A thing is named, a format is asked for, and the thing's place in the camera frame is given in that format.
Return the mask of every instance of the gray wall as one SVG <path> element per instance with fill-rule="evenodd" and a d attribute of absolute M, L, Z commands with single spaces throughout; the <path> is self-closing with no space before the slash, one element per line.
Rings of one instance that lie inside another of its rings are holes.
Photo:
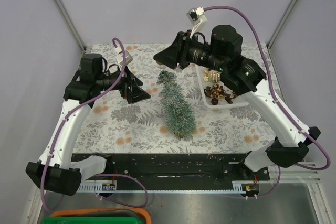
<path fill-rule="evenodd" d="M 53 0 L 0 0 L 0 220 L 23 223 L 33 183 L 80 50 Z"/>
<path fill-rule="evenodd" d="M 230 5 L 243 11 L 268 41 L 290 0 L 63 0 L 84 42 L 111 43 L 111 34 L 127 43 L 172 42 L 178 31 L 191 28 L 185 13 L 192 7 Z M 232 24 L 245 41 L 254 41 L 235 13 L 212 11 L 205 34 L 218 24 Z"/>
<path fill-rule="evenodd" d="M 321 172 L 332 212 L 336 214 L 336 0 L 300 0 L 271 52 L 289 107 L 310 126 L 331 156 Z M 325 164 L 314 146 L 309 159 Z"/>

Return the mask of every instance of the gold ornament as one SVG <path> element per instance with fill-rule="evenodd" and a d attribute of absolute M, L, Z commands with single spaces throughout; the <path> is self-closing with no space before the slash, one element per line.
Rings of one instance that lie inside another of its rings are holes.
<path fill-rule="evenodd" d="M 220 81 L 220 75 L 221 74 L 219 72 L 217 72 L 215 70 L 211 70 L 211 71 L 209 71 L 209 74 L 208 74 L 209 80 L 214 82 L 214 83 L 217 83 L 217 82 Z"/>

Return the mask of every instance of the white basket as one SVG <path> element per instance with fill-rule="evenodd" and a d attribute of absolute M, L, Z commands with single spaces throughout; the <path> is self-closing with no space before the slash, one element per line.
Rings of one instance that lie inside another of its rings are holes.
<path fill-rule="evenodd" d="M 214 83 L 212 83 L 211 81 L 209 81 L 209 82 L 203 81 L 203 77 L 206 76 L 206 74 L 204 73 L 204 70 L 205 70 L 205 68 L 196 65 L 198 84 L 199 84 L 199 87 L 201 88 L 202 99 L 203 99 L 203 102 L 204 102 L 205 106 L 207 106 L 211 110 L 220 110 L 220 109 L 230 109 L 230 108 L 236 108 L 236 107 L 243 107 L 243 106 L 248 105 L 248 102 L 246 102 L 241 97 L 236 97 L 235 99 L 233 99 L 232 104 L 227 103 L 227 101 L 224 98 L 222 98 L 222 99 L 218 99 L 219 103 L 217 105 L 212 105 L 211 104 L 211 99 L 212 98 L 205 96 L 204 89 L 206 88 L 206 86 L 212 87 L 214 85 Z M 222 82 L 219 82 L 218 84 L 223 85 L 225 90 L 227 90 L 227 87 Z"/>

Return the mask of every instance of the artificial christmas tree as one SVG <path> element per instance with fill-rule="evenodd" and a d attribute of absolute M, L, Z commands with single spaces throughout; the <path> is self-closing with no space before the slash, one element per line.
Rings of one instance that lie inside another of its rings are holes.
<path fill-rule="evenodd" d="M 181 85 L 176 82 L 177 75 L 168 71 L 161 71 L 158 85 L 163 85 L 160 92 L 166 127 L 177 137 L 189 137 L 196 130 L 195 115 L 184 97 Z"/>

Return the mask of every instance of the orange bin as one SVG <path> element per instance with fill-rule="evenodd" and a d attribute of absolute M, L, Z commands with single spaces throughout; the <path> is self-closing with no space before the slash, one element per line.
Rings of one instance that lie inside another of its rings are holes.
<path fill-rule="evenodd" d="M 100 212 L 100 211 L 108 211 L 108 210 L 118 210 L 123 208 L 89 208 L 89 209 L 77 209 L 77 210 L 63 210 L 63 211 L 57 211 L 53 212 L 50 216 L 72 216 L 72 215 L 82 215 L 82 214 L 88 214 L 91 212 Z M 152 219 L 149 213 L 142 209 L 142 208 L 127 208 L 132 210 L 133 212 L 137 213 L 143 222 L 145 224 L 152 224 Z"/>

